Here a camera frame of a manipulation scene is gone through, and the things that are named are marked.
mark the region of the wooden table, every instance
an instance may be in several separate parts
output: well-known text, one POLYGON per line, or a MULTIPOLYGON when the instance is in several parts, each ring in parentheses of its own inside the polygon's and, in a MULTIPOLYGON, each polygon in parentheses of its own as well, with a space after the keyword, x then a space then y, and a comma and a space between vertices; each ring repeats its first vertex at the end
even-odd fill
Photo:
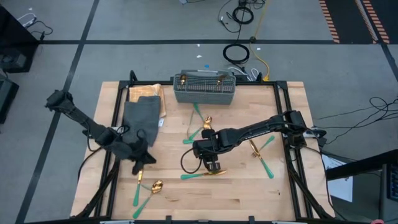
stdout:
MULTIPOLYGON (((293 110, 301 111, 306 125, 311 127, 312 118, 303 83, 288 82, 288 86, 293 110)), ((180 180, 180 175, 184 174, 180 168, 180 157, 190 149, 190 145, 182 144, 182 140, 187 138, 193 106, 177 103, 172 86, 163 87, 167 115, 163 126, 159 128, 154 147, 150 149, 157 163, 145 166, 142 183, 151 185, 156 180, 162 179, 164 188, 161 194, 155 194, 151 198, 139 219, 164 220, 166 215, 171 215, 173 220, 248 220, 248 216, 254 215, 259 221, 295 220, 280 133, 270 133, 253 139, 258 146, 261 146, 271 135, 275 136, 275 140, 261 152, 275 175, 273 179, 268 178, 259 159, 251 157, 252 150, 246 141, 231 152, 219 156, 221 168, 227 169, 227 173, 180 180), (170 202, 165 197, 179 200, 170 202)), ((105 126, 111 125, 117 91, 118 82, 103 83, 94 117, 96 122, 105 126)), ((237 86, 231 105, 200 105, 200 109, 204 116, 213 118, 212 127, 216 131, 223 128, 241 128, 277 114, 271 86, 237 86)), ((119 113, 119 124, 122 113, 123 105, 119 113)), ((199 115, 195 113, 190 134, 201 124, 199 115)), ((318 149, 315 139, 307 139, 307 144, 318 149)), ((104 155, 105 151, 97 153, 84 166, 76 190, 72 215, 80 212, 98 189, 104 155)), ((330 215, 334 215, 328 204, 325 172, 320 155, 302 149, 302 159, 308 189, 320 205, 330 215)), ((198 159, 189 153, 185 157, 184 164, 186 169, 193 170, 198 165, 198 159)), ((131 174, 132 165, 131 161, 121 162, 113 219, 132 219, 132 214, 136 211, 132 201, 136 192, 137 177, 131 174)), ((205 171, 205 168, 202 166, 200 171, 205 171)), ((299 188, 297 189, 304 217, 302 194, 299 188)), ((148 190, 141 188, 139 203, 141 204, 149 194, 148 190)), ((106 208, 107 199, 108 193, 105 193, 103 208, 106 208)))

